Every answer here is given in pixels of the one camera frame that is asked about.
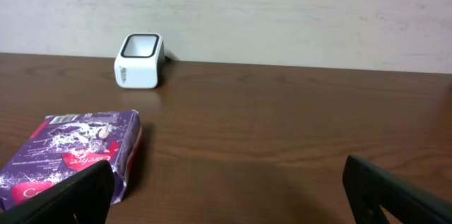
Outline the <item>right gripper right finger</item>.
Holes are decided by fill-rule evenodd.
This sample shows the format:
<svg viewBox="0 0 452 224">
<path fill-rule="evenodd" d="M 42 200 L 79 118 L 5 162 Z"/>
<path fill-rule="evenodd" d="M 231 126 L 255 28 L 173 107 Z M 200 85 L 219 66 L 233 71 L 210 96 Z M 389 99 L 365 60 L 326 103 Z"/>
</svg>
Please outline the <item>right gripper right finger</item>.
<svg viewBox="0 0 452 224">
<path fill-rule="evenodd" d="M 451 203 L 357 155 L 347 157 L 342 181 L 356 223 L 387 223 L 383 210 L 402 223 L 451 223 Z"/>
</svg>

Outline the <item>purple sanitary pad pack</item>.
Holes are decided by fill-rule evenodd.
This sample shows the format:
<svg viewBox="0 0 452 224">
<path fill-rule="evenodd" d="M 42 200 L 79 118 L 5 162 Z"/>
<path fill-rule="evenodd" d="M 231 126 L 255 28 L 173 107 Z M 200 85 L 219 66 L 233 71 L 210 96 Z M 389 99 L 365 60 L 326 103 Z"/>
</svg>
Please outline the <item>purple sanitary pad pack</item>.
<svg viewBox="0 0 452 224">
<path fill-rule="evenodd" d="M 51 115 L 1 169 L 1 209 L 8 210 L 106 160 L 112 204 L 123 200 L 142 126 L 136 110 Z"/>
</svg>

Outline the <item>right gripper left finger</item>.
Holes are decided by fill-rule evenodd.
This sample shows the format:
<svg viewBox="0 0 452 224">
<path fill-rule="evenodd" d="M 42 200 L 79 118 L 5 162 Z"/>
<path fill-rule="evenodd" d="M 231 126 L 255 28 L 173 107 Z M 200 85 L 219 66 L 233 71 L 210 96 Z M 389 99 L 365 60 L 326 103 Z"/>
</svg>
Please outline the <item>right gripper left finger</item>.
<svg viewBox="0 0 452 224">
<path fill-rule="evenodd" d="M 1 224 L 104 223 L 114 191 L 101 160 L 1 214 Z"/>
</svg>

